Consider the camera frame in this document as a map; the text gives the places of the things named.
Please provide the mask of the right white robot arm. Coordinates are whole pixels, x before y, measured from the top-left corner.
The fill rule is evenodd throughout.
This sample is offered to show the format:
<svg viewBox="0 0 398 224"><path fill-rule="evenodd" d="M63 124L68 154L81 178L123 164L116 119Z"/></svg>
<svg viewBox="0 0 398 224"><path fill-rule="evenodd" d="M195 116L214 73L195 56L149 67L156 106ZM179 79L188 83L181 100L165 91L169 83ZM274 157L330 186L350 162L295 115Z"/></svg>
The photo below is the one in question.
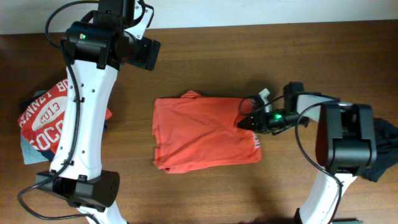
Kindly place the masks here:
<svg viewBox="0 0 398 224"><path fill-rule="evenodd" d="M283 88L281 109L272 108L269 91L246 97L251 107L238 109L244 119L238 128L274 136L294 129L304 158L317 169L317 177L304 204L296 209L292 223L335 223L335 215L346 189L376 161L373 109L352 104L320 92L305 91L302 82L290 82ZM299 127L310 121L318 124L316 159L302 146Z"/></svg>

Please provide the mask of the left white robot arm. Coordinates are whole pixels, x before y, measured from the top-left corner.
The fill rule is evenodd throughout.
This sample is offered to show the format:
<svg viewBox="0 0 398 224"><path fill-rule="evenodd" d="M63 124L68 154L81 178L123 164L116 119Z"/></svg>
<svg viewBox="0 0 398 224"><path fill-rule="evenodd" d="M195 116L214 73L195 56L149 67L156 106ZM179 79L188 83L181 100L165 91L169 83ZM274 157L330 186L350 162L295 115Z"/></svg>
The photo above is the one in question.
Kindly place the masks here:
<svg viewBox="0 0 398 224"><path fill-rule="evenodd" d="M145 25L74 22L60 43L68 93L58 150L37 189L64 199L90 223L125 223L116 203L120 175L104 170L101 141L106 107L120 68L153 70L160 42L144 37Z"/></svg>

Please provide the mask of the orange t-shirt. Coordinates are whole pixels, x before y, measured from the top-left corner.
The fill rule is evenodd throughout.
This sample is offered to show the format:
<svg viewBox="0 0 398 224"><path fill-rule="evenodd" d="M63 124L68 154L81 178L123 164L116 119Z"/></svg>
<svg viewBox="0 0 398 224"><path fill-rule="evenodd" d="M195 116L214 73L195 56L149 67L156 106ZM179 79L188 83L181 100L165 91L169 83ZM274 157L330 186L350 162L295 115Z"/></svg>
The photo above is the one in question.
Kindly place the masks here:
<svg viewBox="0 0 398 224"><path fill-rule="evenodd" d="M203 96L190 90L154 101L154 165L168 174L258 163L262 149L253 131L238 128L241 98Z"/></svg>

